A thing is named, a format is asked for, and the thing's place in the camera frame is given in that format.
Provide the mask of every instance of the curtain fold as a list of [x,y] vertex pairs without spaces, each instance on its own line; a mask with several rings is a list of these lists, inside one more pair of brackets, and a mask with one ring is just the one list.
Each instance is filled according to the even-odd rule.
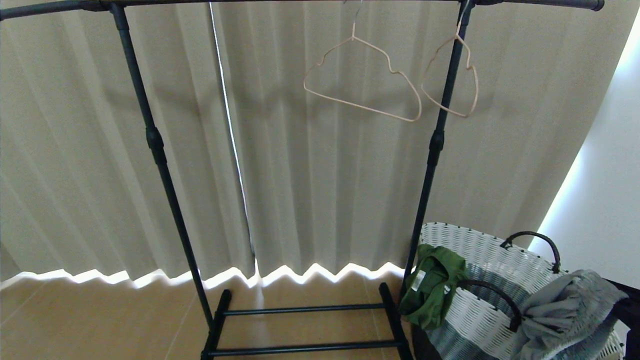
[[[319,263],[404,265],[437,107],[409,124],[327,101],[306,70],[351,34],[358,2],[213,5],[248,222],[263,274]],[[586,10],[500,4],[472,12],[467,43],[480,79],[476,112],[451,115],[425,221],[506,236],[537,229],[591,126],[637,3]],[[386,50],[419,86],[458,7],[365,2],[356,35]],[[425,88],[440,98],[450,48]],[[405,117],[417,104],[384,56],[358,43],[309,75],[322,94]],[[452,107],[466,111],[461,65]]]
[[[202,277],[232,266],[251,276],[209,7],[127,15]],[[2,279],[17,269],[187,272],[113,17],[69,12],[1,27]]]

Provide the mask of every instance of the green clothing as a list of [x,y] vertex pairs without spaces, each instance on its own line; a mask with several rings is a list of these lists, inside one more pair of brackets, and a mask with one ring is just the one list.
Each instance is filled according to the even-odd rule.
[[400,301],[400,313],[423,330],[441,326],[458,281],[467,278],[465,267],[465,259],[445,247],[420,245],[418,266],[407,278],[408,289]]

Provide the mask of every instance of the beige hanger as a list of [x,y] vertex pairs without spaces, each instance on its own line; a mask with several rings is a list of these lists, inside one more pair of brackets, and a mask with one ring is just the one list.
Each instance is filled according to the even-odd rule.
[[[467,10],[467,6],[469,5],[469,2],[467,1],[465,8],[462,10],[462,14],[465,13],[465,11]],[[431,60],[429,60],[429,64],[427,64],[427,68],[424,70],[424,76],[422,77],[422,82],[420,83],[420,89],[422,89],[422,92],[424,92],[425,95],[427,95],[427,97],[429,98],[429,100],[431,100],[434,104],[436,104],[438,107],[440,107],[441,109],[448,111],[449,113],[452,113],[454,115],[457,115],[459,117],[463,117],[463,118],[467,118],[469,117],[469,115],[471,115],[474,110],[476,109],[476,104],[478,102],[478,73],[476,71],[476,67],[473,65],[469,65],[470,61],[471,61],[471,49],[469,49],[469,46],[467,45],[467,43],[460,37],[460,26],[462,25],[462,16],[460,17],[460,21],[458,21],[458,27],[456,28],[456,34],[448,39],[447,41],[444,42],[444,44],[442,44],[437,50],[436,53],[433,55],[433,57],[431,58]],[[447,45],[448,43],[452,42],[452,41],[459,41],[462,46],[465,47],[465,49],[467,49],[467,64],[465,65],[465,67],[467,68],[467,70],[473,70],[474,72],[474,82],[476,84],[476,96],[474,96],[474,103],[471,105],[471,109],[469,109],[469,113],[468,114],[462,114],[459,113],[457,111],[451,110],[445,106],[443,106],[442,104],[440,104],[438,101],[436,101],[434,98],[431,97],[431,95],[429,95],[429,93],[427,93],[427,91],[424,89],[424,81],[427,79],[427,73],[429,72],[429,68],[431,67],[431,63],[433,63],[434,60],[436,60],[436,57],[438,56],[438,52],[445,47],[445,45]]]
[[[327,51],[327,52],[322,56],[322,60],[320,60],[320,62],[319,62],[319,63],[314,64],[313,66],[311,66],[311,68],[309,68],[309,69],[307,70],[307,73],[305,74],[305,78],[304,78],[304,79],[303,79],[303,81],[302,81],[302,85],[303,85],[303,87],[305,88],[305,90],[306,90],[306,91],[310,92],[311,94],[318,95],[318,96],[320,96],[320,97],[324,97],[325,99],[328,99],[328,100],[333,100],[333,101],[341,102],[342,104],[347,104],[347,105],[355,106],[355,107],[357,107],[357,108],[361,108],[361,109],[365,109],[365,110],[373,111],[373,112],[375,112],[375,113],[379,113],[379,114],[382,114],[382,115],[386,115],[386,116],[388,116],[388,117],[392,117],[392,118],[399,119],[399,120],[404,120],[404,121],[408,121],[408,122],[413,122],[413,121],[418,120],[418,119],[420,118],[420,116],[422,115],[422,101],[420,100],[420,94],[418,94],[418,91],[415,89],[415,86],[411,83],[411,81],[409,81],[409,78],[408,78],[408,77],[406,77],[406,75],[404,74],[404,72],[402,72],[402,71],[396,71],[396,70],[394,70],[394,69],[392,69],[392,68],[391,68],[391,58],[389,57],[389,55],[388,55],[384,50],[380,49],[379,47],[377,47],[377,46],[375,46],[375,45],[373,45],[373,44],[370,44],[370,43],[366,42],[365,40],[362,40],[361,38],[356,37],[356,18],[358,17],[358,13],[359,13],[359,12],[360,12],[360,8],[358,8],[358,11],[356,12],[355,17],[353,18],[353,28],[352,28],[352,30],[351,30],[351,37],[347,38],[345,41],[343,41],[343,42],[339,43],[338,45],[336,45],[336,46],[332,47],[331,49],[329,49],[329,51]],[[345,100],[341,100],[341,99],[336,99],[336,98],[334,98],[334,97],[330,97],[330,96],[323,95],[323,94],[320,94],[320,93],[318,93],[318,92],[315,92],[315,91],[313,91],[313,90],[311,90],[311,89],[309,89],[309,88],[307,87],[307,76],[309,75],[309,73],[311,72],[311,70],[313,70],[313,69],[314,69],[314,68],[316,68],[316,67],[321,67],[321,66],[324,64],[324,59],[326,59],[327,55],[329,55],[329,53],[330,53],[330,52],[332,52],[333,50],[336,50],[336,49],[337,49],[337,48],[339,48],[340,46],[342,46],[342,45],[344,45],[344,44],[347,44],[347,43],[349,43],[349,42],[352,42],[352,41],[360,42],[360,43],[365,44],[366,46],[370,47],[371,49],[374,49],[374,50],[376,50],[377,52],[382,53],[382,54],[387,58],[387,64],[388,64],[388,67],[389,67],[389,72],[390,72],[391,74],[400,74],[400,75],[402,75],[402,77],[404,78],[404,80],[406,80],[406,82],[409,84],[409,86],[410,86],[410,87],[411,87],[411,89],[413,90],[413,93],[415,94],[416,99],[418,99],[418,115],[416,115],[416,117],[415,117],[415,118],[413,118],[413,119],[407,119],[407,118],[404,118],[404,117],[401,117],[401,116],[398,116],[398,115],[393,115],[393,114],[387,113],[387,112],[385,112],[385,111],[381,111],[381,110],[377,110],[377,109],[368,108],[368,107],[366,107],[366,106],[362,106],[362,105],[355,104],[355,103],[353,103],[353,102],[349,102],[349,101],[345,101]]]

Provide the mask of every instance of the floor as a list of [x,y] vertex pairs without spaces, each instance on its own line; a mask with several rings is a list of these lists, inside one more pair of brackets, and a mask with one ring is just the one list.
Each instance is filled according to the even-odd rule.
[[[282,277],[252,288],[239,278],[207,290],[215,308],[223,289],[231,309],[380,302],[385,281],[397,295],[392,273],[366,279],[350,273],[338,283],[316,274],[304,285]],[[170,286],[158,279],[135,289],[130,281],[21,279],[0,291],[0,358],[24,359],[199,359],[207,326],[191,282]],[[410,337],[409,326],[403,324]],[[266,347],[391,339],[384,310],[339,311],[227,318],[220,348]],[[344,350],[228,359],[398,359],[390,349]]]

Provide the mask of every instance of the white label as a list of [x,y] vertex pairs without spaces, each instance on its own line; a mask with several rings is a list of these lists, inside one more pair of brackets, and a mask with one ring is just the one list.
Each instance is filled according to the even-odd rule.
[[422,280],[427,273],[420,270],[418,271],[418,275],[416,275],[415,280],[413,280],[413,284],[411,285],[411,290],[418,291],[420,284],[422,284]]

